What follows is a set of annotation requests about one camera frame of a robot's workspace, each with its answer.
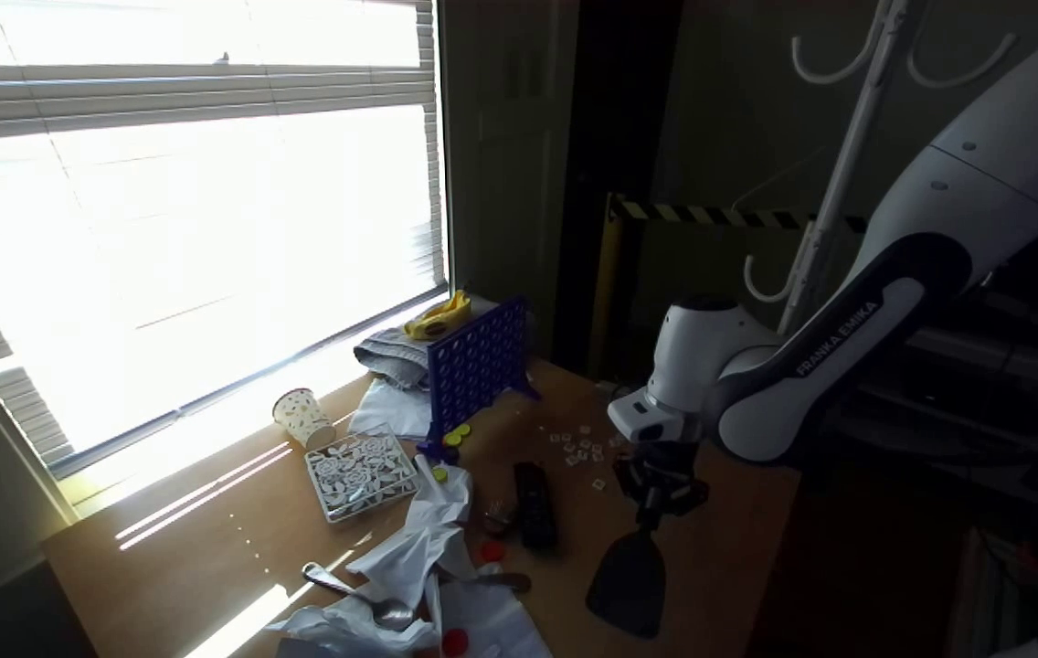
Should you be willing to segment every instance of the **wooden desk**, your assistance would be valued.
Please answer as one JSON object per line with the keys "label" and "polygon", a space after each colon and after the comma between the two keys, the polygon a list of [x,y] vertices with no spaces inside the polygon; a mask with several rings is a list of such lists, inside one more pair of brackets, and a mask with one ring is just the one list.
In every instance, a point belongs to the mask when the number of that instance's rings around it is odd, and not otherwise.
{"label": "wooden desk", "polygon": [[[585,594],[607,544],[634,526],[634,502],[607,465],[563,465],[544,434],[592,429],[615,432],[596,389],[568,370],[533,365],[544,404],[501,400],[474,417],[463,465],[541,462],[552,480],[563,552],[539,560],[509,540],[506,567],[533,578],[527,610],[552,656],[742,656],[768,594],[786,515],[796,496],[793,471],[742,467],[718,449],[698,462],[710,502],[664,519],[658,532],[670,563],[670,600],[658,641],[634,641],[592,618]],[[351,411],[361,384],[324,407]],[[324,526],[305,462],[268,429],[240,445],[168,480],[46,544],[81,624],[99,656],[185,656],[238,618],[250,604],[329,604],[305,589],[299,563],[361,552],[401,522],[405,504],[349,526]],[[240,656],[274,656],[274,633]]]}

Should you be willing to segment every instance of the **sunlight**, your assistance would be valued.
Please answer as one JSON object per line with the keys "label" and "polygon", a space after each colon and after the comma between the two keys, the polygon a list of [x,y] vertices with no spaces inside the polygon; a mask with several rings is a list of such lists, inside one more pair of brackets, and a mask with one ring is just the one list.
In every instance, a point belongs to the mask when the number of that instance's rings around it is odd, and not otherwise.
{"label": "sunlight", "polygon": [[31,434],[40,457],[436,289],[423,160],[422,102],[0,141],[0,332],[65,440]]}
{"label": "sunlight", "polygon": [[289,389],[311,384],[319,393],[344,389],[360,381],[366,370],[351,360],[354,344],[366,332],[401,327],[423,307],[433,307],[436,296],[422,296],[418,304],[401,307],[397,316],[388,316],[383,323],[372,323],[361,332],[336,335],[329,346],[297,360],[291,365],[251,381],[250,389],[226,395],[223,404],[185,412],[173,429],[156,432],[152,440],[144,440],[139,445],[127,445],[70,480],[62,480],[62,495],[73,504],[77,519],[89,519],[168,474],[185,471],[191,465],[256,434],[261,429],[271,429],[271,400],[277,400]]}
{"label": "sunlight", "polygon": [[349,563],[354,556],[354,548],[341,552],[341,560],[324,563],[324,572],[332,576],[341,563]]}
{"label": "sunlight", "polygon": [[185,658],[221,658],[221,656],[238,650],[245,641],[251,641],[268,621],[274,621],[280,610],[289,610],[306,594],[311,594],[311,583],[299,585],[291,595],[289,595],[287,585],[271,585],[261,600],[251,600],[240,616],[235,616],[226,624],[221,624]]}
{"label": "sunlight", "polygon": [[226,489],[250,484],[251,474],[268,471],[271,465],[287,462],[289,452],[291,452],[291,445],[277,441],[277,445],[262,449],[261,457],[251,457],[251,462],[232,467],[232,471],[223,471],[221,480],[211,480],[211,484],[191,489],[185,496],[181,496],[181,502],[173,502],[173,504],[149,512],[146,519],[139,519],[139,522],[133,522],[133,526],[126,526],[126,532],[117,534],[117,540],[121,540],[117,548],[127,552],[127,548],[144,544],[146,539],[152,539],[152,534],[160,534],[165,526],[181,522],[181,519],[191,515],[193,510],[201,510],[201,504],[223,496]]}

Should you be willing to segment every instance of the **dark wall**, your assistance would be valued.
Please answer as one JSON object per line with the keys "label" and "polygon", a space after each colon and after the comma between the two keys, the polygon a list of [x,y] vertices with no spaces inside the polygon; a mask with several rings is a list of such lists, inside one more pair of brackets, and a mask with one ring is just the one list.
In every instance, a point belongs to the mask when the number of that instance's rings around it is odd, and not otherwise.
{"label": "dark wall", "polygon": [[685,0],[583,0],[552,360],[585,370],[604,193],[646,199]]}

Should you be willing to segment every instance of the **window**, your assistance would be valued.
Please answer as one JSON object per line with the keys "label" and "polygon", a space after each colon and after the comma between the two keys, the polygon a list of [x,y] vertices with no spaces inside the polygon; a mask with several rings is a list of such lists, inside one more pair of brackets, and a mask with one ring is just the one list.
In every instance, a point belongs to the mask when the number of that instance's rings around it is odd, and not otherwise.
{"label": "window", "polygon": [[0,0],[0,404],[46,465],[444,283],[433,3]]}

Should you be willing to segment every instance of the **small object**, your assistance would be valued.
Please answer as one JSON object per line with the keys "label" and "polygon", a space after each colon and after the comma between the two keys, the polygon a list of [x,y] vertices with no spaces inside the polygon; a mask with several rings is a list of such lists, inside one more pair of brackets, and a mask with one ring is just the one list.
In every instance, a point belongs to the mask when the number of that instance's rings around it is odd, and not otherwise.
{"label": "small object", "polygon": [[351,440],[306,452],[305,465],[329,522],[411,496],[418,488],[418,467],[397,440]]}
{"label": "small object", "polygon": [[478,563],[506,563],[509,548],[501,540],[478,540]]}
{"label": "small object", "polygon": [[470,426],[458,426],[444,434],[444,445],[462,449],[470,440]]}
{"label": "small object", "polygon": [[329,567],[323,567],[323,563],[305,563],[305,567],[299,567],[299,578],[305,578],[305,583],[313,583],[313,585],[323,585],[323,589],[332,589],[332,594],[341,594],[341,595],[361,600],[361,604],[372,610],[378,624],[383,624],[383,630],[397,630],[397,633],[401,633],[401,630],[414,624],[414,610],[411,610],[411,607],[366,600],[354,585],[341,583],[341,578],[336,578]]}
{"label": "small object", "polygon": [[289,432],[305,449],[323,449],[332,440],[329,412],[313,404],[311,389],[291,389],[274,400],[271,420]]}
{"label": "small object", "polygon": [[518,539],[530,552],[555,552],[555,510],[544,467],[516,465]]}
{"label": "small object", "polygon": [[451,480],[451,471],[447,471],[444,462],[433,467],[433,474],[436,474],[436,484],[447,484],[447,480]]}
{"label": "small object", "polygon": [[427,339],[458,328],[469,320],[470,320],[470,296],[451,293],[451,299],[444,299],[444,304],[427,307],[423,316],[418,316],[414,323],[405,323],[405,335],[414,344],[427,344]]}
{"label": "small object", "polygon": [[481,532],[506,539],[516,522],[516,489],[506,465],[490,465],[481,480]]}
{"label": "small object", "polygon": [[463,658],[463,656],[470,656],[470,635],[469,635],[463,630],[451,630],[451,633],[444,635],[444,656],[447,656],[447,658]]}
{"label": "small object", "polygon": [[478,583],[478,578],[485,583],[485,578],[498,578],[498,576],[506,576],[501,563],[481,563],[470,583]]}

